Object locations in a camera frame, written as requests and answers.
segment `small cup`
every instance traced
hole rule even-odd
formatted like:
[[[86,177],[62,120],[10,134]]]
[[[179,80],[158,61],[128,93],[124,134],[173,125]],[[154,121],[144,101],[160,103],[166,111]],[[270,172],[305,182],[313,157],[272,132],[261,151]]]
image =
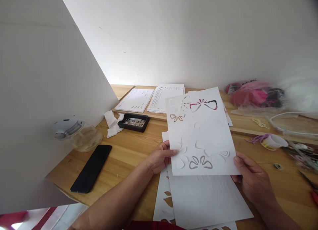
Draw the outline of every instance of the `small cup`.
[[[270,151],[275,151],[277,148],[288,146],[287,141],[277,135],[270,135],[261,142],[262,146]]]

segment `black tray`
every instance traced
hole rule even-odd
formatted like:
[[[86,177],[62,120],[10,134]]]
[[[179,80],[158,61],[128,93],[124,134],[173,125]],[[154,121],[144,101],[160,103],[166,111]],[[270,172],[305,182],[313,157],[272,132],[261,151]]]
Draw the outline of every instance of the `black tray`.
[[[139,118],[139,119],[145,120],[145,123],[142,127],[125,124],[125,121],[128,118]],[[148,122],[149,122],[149,117],[147,115],[125,113],[123,120],[118,122],[118,126],[120,128],[125,128],[132,131],[145,132]]]

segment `scissors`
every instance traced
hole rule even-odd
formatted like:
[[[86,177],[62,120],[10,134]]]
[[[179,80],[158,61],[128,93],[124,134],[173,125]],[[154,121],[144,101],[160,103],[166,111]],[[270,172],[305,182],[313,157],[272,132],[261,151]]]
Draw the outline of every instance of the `scissors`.
[[[308,179],[308,177],[306,175],[304,175],[303,173],[301,173],[299,171],[299,173],[305,178],[305,180],[311,185],[312,187],[312,191],[311,191],[311,196],[314,199],[314,201],[316,202],[316,204],[318,205],[318,185],[316,185],[314,182],[312,182],[310,179]]]

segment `smartphone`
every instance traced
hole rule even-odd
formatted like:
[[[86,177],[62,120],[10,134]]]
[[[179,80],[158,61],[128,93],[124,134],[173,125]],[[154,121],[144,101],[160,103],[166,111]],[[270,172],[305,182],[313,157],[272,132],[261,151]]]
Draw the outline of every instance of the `smartphone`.
[[[105,145],[99,145],[96,147],[95,151],[72,185],[71,192],[87,194],[92,190],[111,149],[112,146]]]

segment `red sleeve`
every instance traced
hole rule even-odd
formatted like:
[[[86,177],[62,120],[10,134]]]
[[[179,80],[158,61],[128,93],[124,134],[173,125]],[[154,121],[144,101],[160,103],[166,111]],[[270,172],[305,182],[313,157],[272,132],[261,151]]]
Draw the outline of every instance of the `red sleeve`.
[[[125,230],[185,230],[167,222],[132,221]]]

